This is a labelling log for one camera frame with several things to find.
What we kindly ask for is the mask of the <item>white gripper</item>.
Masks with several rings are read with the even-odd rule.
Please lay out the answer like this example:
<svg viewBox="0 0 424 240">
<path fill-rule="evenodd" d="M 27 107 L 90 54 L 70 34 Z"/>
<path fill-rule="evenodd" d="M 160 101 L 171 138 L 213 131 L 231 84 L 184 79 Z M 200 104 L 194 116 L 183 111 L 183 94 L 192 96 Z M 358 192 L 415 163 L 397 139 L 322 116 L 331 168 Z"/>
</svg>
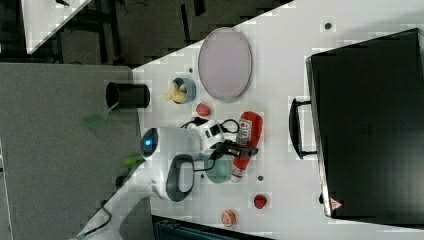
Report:
<svg viewBox="0 0 424 240">
<path fill-rule="evenodd" d="M 243 146 L 233 141 L 225 141 L 224 134 L 220 124 L 216 120 L 209 120 L 206 123 L 197 126 L 196 131 L 200 136 L 201 153 L 211 155 L 216 144 L 218 144 L 218 153 L 222 155 L 232 155 L 236 158 L 248 158 L 255 156 L 259 149 L 255 147 Z"/>
</svg>

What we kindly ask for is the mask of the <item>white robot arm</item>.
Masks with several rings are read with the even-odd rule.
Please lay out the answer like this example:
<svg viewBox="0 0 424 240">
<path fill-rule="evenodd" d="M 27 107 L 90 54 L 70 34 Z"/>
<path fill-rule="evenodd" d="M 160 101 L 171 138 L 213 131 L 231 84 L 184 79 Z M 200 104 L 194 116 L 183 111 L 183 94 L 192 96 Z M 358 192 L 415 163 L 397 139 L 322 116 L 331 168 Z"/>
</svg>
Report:
<svg viewBox="0 0 424 240">
<path fill-rule="evenodd" d="M 190 195 L 195 161 L 257 154 L 256 147 L 227 139 L 228 132 L 218 121 L 202 118 L 181 127 L 148 129 L 140 142 L 143 162 L 70 240 L 122 240 L 122 222 L 141 200 L 180 202 Z"/>
</svg>

